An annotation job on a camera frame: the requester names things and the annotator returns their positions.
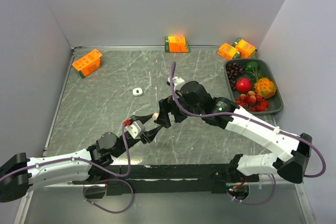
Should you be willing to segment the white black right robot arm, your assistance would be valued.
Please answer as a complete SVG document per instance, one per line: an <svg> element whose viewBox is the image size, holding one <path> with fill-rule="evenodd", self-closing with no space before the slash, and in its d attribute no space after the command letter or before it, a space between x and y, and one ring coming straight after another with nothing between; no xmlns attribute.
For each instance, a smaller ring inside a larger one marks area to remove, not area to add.
<svg viewBox="0 0 336 224"><path fill-rule="evenodd" d="M277 174L288 182L302 183L311 154L310 135L282 131L227 98L211 97L196 81L182 82L174 91L174 95L159 101L160 110L154 116L156 124L169 128L170 115L177 123L189 116L199 117L211 126L235 132L270 151L263 155L235 155L229 168L233 180L241 181L251 175Z"/></svg>

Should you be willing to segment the beige earbud charging case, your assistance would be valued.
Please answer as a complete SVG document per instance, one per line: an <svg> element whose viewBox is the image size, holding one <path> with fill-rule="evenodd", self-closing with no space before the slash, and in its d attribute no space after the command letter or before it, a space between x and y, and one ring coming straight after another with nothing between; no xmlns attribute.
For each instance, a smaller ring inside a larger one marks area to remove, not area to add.
<svg viewBox="0 0 336 224"><path fill-rule="evenodd" d="M152 119L153 119L153 120L156 120L158 117L159 117L159 114L158 114L158 113L154 113L154 114L152 115Z"/></svg>

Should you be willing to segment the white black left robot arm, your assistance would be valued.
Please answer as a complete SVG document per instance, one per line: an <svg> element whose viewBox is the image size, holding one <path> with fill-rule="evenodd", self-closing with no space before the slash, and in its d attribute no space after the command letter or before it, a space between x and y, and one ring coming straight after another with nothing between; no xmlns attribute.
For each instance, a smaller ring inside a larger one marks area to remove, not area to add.
<svg viewBox="0 0 336 224"><path fill-rule="evenodd" d="M11 202L37 188L59 183L98 183L114 158L122 154L129 157L129 149L136 143L154 140L162 127L146 131L144 125L158 116L133 115L123 122L121 136L106 132L91 146L70 154L39 158L15 154L1 166L1 202Z"/></svg>

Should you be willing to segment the white earbud charging case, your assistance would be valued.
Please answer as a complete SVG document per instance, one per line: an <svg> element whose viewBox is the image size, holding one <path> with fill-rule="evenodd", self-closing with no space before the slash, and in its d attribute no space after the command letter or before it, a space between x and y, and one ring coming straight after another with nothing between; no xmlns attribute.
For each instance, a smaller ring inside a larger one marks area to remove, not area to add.
<svg viewBox="0 0 336 224"><path fill-rule="evenodd" d="M134 88L132 90L132 94L135 97L142 96L143 95L143 89L142 88Z"/></svg>

